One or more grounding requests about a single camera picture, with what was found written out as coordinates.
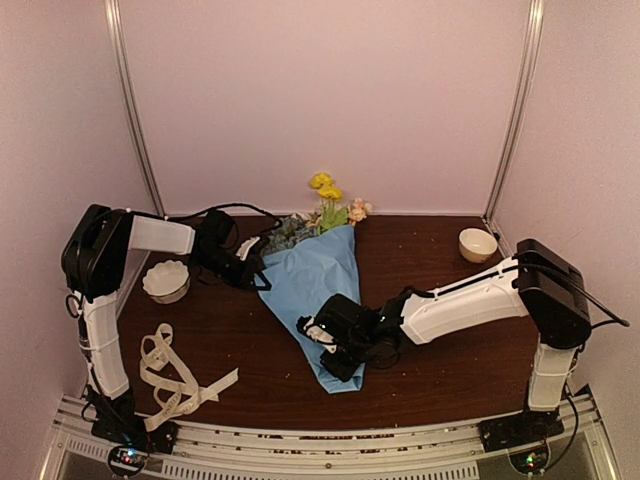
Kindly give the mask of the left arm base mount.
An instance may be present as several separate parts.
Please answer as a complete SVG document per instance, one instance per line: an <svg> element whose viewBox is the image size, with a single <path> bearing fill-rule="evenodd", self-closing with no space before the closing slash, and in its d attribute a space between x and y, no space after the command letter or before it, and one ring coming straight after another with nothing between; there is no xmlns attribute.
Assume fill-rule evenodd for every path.
<svg viewBox="0 0 640 480"><path fill-rule="evenodd" d="M141 473L151 454L173 452L178 425L168 421L148 431L145 418L135 413L131 390L112 400L88 386L86 399L82 417L92 424L94 437L113 443L107 454L107 466L117 479Z"/></svg>

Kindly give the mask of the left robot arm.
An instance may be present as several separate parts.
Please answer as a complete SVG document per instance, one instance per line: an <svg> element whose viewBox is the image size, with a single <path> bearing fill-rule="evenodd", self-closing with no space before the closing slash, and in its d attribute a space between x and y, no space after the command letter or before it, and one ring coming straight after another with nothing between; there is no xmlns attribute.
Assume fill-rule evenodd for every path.
<svg viewBox="0 0 640 480"><path fill-rule="evenodd" d="M234 288L271 289L261 259L268 232L263 230L232 250L226 243L237 224L224 211L227 207L214 206L185 217L160 217L99 204L87 208L63 250L61 266L67 287L78 300L89 380L101 395L117 400L130 390L115 303L131 250L186 256Z"/></svg>

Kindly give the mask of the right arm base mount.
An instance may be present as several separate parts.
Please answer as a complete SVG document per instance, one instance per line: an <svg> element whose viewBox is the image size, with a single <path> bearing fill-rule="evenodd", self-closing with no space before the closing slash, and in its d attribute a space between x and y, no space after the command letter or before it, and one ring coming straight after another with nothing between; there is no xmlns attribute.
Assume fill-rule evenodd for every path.
<svg viewBox="0 0 640 480"><path fill-rule="evenodd" d="M542 476L555 467L572 445L572 433L564 450L552 457L549 440L564 432L560 407L537 411L526 407L512 415L483 420L478 424L485 453L506 450L512 468L527 477Z"/></svg>

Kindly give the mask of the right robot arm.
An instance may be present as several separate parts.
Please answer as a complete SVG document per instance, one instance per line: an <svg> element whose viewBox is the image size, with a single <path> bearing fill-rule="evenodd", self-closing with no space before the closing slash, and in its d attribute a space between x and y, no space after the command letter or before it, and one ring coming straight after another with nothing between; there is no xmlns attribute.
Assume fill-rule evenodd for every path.
<svg viewBox="0 0 640 480"><path fill-rule="evenodd" d="M413 345L516 317L530 317L538 330L527 408L512 423L517 438L530 442L550 426L576 352L592 330L580 271L534 239L479 274L429 291L406 287L379 309L334 294L296 328L324 347L322 366L346 382L364 364L394 365Z"/></svg>

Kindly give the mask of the blue wrapping paper sheet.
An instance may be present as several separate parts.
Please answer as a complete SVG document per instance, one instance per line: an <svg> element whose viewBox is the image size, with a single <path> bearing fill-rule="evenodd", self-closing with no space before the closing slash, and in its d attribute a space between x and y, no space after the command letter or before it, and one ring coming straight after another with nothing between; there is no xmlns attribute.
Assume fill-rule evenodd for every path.
<svg viewBox="0 0 640 480"><path fill-rule="evenodd" d="M261 291L259 296L298 342L319 385L329 394L359 391L365 367L359 366L346 382L335 378L320 363L325 348L296 328L299 318L316 314L334 294L361 301L355 229L349 225L331 229L291 249L269 254L263 262L263 274L271 289Z"/></svg>

